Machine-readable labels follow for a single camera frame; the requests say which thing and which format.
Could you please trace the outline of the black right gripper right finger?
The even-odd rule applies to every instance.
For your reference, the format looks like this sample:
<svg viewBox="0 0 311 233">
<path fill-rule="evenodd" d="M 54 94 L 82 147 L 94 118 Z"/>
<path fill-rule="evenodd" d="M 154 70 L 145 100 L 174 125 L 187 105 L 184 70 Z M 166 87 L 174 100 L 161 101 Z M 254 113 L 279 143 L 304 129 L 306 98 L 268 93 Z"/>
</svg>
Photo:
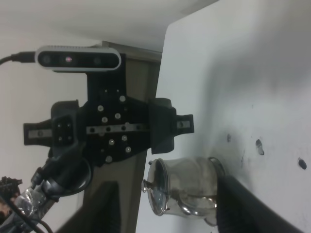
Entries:
<svg viewBox="0 0 311 233">
<path fill-rule="evenodd" d="M 220 233 L 300 233 L 232 176 L 217 180 L 217 228 Z"/>
</svg>

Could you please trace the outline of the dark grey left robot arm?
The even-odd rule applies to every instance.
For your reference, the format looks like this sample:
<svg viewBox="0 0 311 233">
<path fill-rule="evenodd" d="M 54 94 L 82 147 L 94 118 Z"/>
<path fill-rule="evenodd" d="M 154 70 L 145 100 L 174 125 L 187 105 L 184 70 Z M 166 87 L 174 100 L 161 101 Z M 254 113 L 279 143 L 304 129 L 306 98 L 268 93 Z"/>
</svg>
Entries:
<svg viewBox="0 0 311 233">
<path fill-rule="evenodd" d="M 60 101 L 51 118 L 23 126 L 26 146 L 46 146 L 48 158 L 34 173 L 31 186 L 15 203 L 1 230 L 38 231 L 37 224 L 60 198 L 84 191 L 94 167 L 126 160 L 151 149 L 174 149 L 174 138 L 194 132 L 192 115 L 178 115 L 169 99 L 136 100 L 126 94 L 126 56 L 107 51 L 25 51 L 1 59 L 38 63 L 59 73 L 87 76 L 87 101 Z"/>
</svg>

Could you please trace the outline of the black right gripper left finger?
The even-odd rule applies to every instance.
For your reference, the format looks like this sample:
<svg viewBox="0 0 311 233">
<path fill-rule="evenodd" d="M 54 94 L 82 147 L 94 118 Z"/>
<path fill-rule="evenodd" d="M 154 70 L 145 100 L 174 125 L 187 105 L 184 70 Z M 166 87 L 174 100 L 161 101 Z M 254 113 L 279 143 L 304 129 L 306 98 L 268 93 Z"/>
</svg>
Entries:
<svg viewBox="0 0 311 233">
<path fill-rule="evenodd" d="M 58 230 L 59 233 L 118 233 L 119 185 L 104 182 Z"/>
</svg>

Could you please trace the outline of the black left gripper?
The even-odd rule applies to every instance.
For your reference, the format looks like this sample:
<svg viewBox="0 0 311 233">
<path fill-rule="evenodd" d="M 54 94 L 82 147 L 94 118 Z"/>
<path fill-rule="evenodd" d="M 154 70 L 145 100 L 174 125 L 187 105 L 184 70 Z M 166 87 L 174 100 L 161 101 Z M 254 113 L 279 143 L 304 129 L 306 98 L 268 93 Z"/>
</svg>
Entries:
<svg viewBox="0 0 311 233">
<path fill-rule="evenodd" d="M 169 99 L 127 96 L 125 54 L 117 70 L 86 76 L 86 103 L 56 102 L 50 119 L 24 124 L 26 146 L 49 147 L 52 158 L 86 157 L 102 166 L 145 150 L 171 152 L 176 136 L 194 133 L 193 115 L 178 115 Z"/>
</svg>

